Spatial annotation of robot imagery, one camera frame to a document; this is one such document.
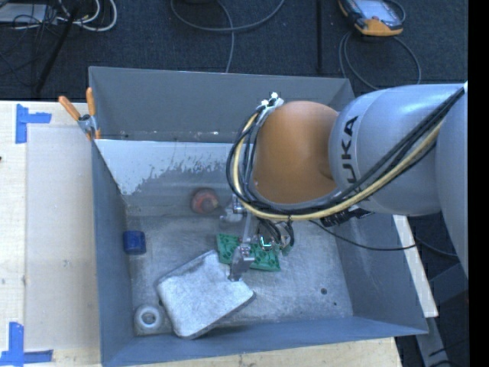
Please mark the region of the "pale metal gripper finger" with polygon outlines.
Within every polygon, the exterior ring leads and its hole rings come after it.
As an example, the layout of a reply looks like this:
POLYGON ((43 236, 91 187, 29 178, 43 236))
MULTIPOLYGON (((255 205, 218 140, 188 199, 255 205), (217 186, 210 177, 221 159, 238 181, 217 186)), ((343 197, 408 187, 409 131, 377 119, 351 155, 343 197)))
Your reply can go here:
POLYGON ((233 196, 224 207, 224 213, 219 217, 221 222, 240 222, 247 210, 236 196, 233 196))
POLYGON ((237 246, 232 254, 228 279, 240 281, 242 275, 250 269, 253 262, 254 256, 251 254, 251 246, 249 244, 237 246))

